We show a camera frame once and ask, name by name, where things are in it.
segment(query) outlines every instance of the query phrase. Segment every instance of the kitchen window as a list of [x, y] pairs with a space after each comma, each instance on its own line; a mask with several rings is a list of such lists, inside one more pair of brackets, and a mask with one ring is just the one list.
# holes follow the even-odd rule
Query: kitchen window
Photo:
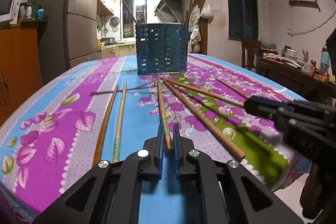
[[[139, 24], [144, 23], [144, 16], [142, 6], [145, 6], [145, 14], [147, 18], [147, 0], [124, 0], [134, 18]], [[128, 13], [123, 0], [121, 0], [121, 39], [122, 40], [135, 40], [135, 22], [132, 20], [131, 15]]]
[[258, 39], [257, 0], [228, 0], [229, 39]]

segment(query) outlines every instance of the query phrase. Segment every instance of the table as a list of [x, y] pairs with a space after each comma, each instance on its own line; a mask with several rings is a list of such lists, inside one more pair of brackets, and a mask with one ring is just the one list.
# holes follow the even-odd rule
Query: table
[[296, 92], [309, 100], [312, 93], [336, 98], [336, 86], [314, 78], [287, 64], [258, 57], [257, 73]]
[[[29, 222], [70, 188], [92, 167], [96, 143], [115, 86], [145, 88], [127, 91], [121, 133], [120, 160], [142, 149], [157, 135], [159, 125], [156, 81], [158, 75], [137, 75], [135, 56], [86, 62], [65, 72], [29, 98], [0, 129], [0, 190], [15, 211]], [[162, 75], [195, 85], [227, 98], [244, 98], [218, 82], [228, 81], [248, 95], [274, 100], [302, 99], [299, 95], [249, 70], [199, 54], [188, 55], [188, 70]], [[233, 159], [224, 147], [163, 86], [169, 128], [179, 124], [182, 136], [214, 160]], [[246, 152], [241, 162], [259, 180], [274, 189], [290, 184], [309, 166], [299, 168], [300, 155], [281, 141], [273, 122], [254, 117], [221, 101], [186, 91], [191, 102]], [[108, 121], [102, 159], [111, 160], [121, 93]], [[139, 223], [198, 223], [195, 186], [175, 180], [174, 155], [166, 153], [162, 180], [143, 183]]]

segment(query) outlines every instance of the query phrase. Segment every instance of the floor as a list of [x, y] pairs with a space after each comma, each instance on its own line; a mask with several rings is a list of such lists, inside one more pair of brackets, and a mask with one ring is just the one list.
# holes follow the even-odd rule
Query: floor
[[302, 207], [300, 205], [300, 196], [305, 185], [308, 174], [302, 175], [299, 179], [297, 179], [291, 186], [287, 187], [283, 190], [278, 190], [275, 194], [280, 198], [289, 208], [291, 208], [304, 223], [312, 223], [313, 220], [304, 218], [302, 216]]

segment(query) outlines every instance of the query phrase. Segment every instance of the metal bolt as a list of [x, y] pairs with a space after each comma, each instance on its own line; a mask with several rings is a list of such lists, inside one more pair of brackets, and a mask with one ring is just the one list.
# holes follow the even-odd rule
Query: metal bolt
[[107, 166], [109, 166], [109, 162], [107, 160], [101, 160], [100, 162], [98, 162], [98, 166], [100, 168], [106, 168]]
[[238, 161], [236, 161], [236, 160], [230, 160], [230, 161], [229, 161], [229, 166], [230, 166], [231, 168], [237, 168], [237, 167], [239, 166], [239, 163], [238, 163]]
[[291, 124], [292, 126], [296, 125], [296, 120], [295, 119], [290, 119], [289, 124]]
[[138, 151], [138, 156], [142, 157], [142, 158], [147, 157], [148, 154], [149, 154], [149, 152], [146, 149], [142, 149], [142, 150]]
[[196, 149], [190, 150], [189, 155], [192, 157], [197, 157], [200, 154], [200, 152]]

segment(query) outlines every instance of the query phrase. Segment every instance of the wooden chair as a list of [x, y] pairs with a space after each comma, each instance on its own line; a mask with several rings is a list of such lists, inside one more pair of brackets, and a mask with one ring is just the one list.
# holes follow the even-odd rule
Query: wooden chair
[[[245, 58], [245, 50], [247, 50], [247, 65]], [[247, 68], [248, 70], [256, 69], [254, 66], [254, 55], [261, 55], [261, 41], [253, 39], [242, 39], [241, 40], [241, 66], [242, 68]]]

